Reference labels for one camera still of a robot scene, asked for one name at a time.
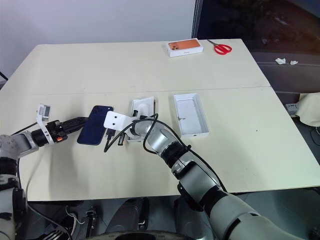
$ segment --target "red scissors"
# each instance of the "red scissors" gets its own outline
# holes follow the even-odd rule
[[[226,55],[232,51],[232,47],[230,47],[229,45],[217,44],[210,40],[208,40],[208,42],[213,44],[213,49],[217,54]]]

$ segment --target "table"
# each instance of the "table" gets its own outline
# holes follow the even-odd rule
[[[236,49],[234,54],[219,56],[206,41],[203,53],[176,58],[161,55],[162,42],[37,46],[0,91],[0,131],[11,134],[34,122],[39,103],[51,105],[51,121],[65,121],[89,115],[94,105],[114,106],[129,114],[133,99],[150,96],[156,99],[159,119],[177,131],[173,95],[198,93],[210,134],[184,141],[212,166],[229,192],[320,185],[317,161],[242,41],[218,41]],[[139,55],[144,46],[149,51]],[[87,60],[81,57],[84,53]],[[128,56],[122,71],[114,62],[117,54]],[[233,71],[227,71],[226,62]],[[196,63],[195,72],[182,67]],[[146,65],[153,68],[143,71]],[[106,76],[116,81],[102,81]],[[144,151],[140,143],[115,145],[104,153],[106,139],[99,146],[80,145],[78,135],[20,160],[28,200],[179,194],[178,182],[164,161]]]

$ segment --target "floor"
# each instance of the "floor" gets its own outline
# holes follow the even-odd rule
[[[320,163],[320,146],[313,142],[310,126],[304,125],[298,118],[293,119],[311,151]],[[313,136],[316,143],[320,143],[320,135]],[[174,224],[174,200],[179,196],[151,197],[149,230],[163,230],[175,232]],[[314,227],[320,227],[320,195],[311,189],[288,189],[277,191],[252,192],[238,195],[239,198],[256,209],[261,215],[266,216],[279,228],[303,239],[308,239],[309,231]],[[91,206],[97,209],[97,224],[94,235],[105,232],[113,214],[127,199],[100,199],[85,200],[78,206],[69,207],[71,212],[76,212],[81,219],[85,211]],[[66,216],[65,205],[33,204],[42,213],[61,220]],[[17,232],[16,239],[35,239],[43,232],[50,232],[53,226],[44,221],[38,215],[30,212],[24,220],[23,227]]]

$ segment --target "smartphone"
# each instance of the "smartphone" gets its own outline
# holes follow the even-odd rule
[[[94,106],[77,139],[79,144],[99,145],[105,134],[104,122],[107,112],[113,111],[111,106]]]

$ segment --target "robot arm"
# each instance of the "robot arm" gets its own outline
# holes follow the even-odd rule
[[[77,117],[65,122],[49,122],[46,129],[54,143],[68,138],[68,134],[81,129],[88,118]],[[26,212],[26,197],[17,176],[19,158],[48,144],[41,129],[14,135],[0,135],[0,240],[14,240],[16,226]]]
[[[126,133],[145,137],[153,121],[151,118],[150,121],[137,122]],[[179,180],[178,190],[189,206],[195,211],[206,212],[212,230],[220,240],[300,239],[278,228],[240,198],[224,191],[216,174],[161,123],[154,125],[146,141]]]

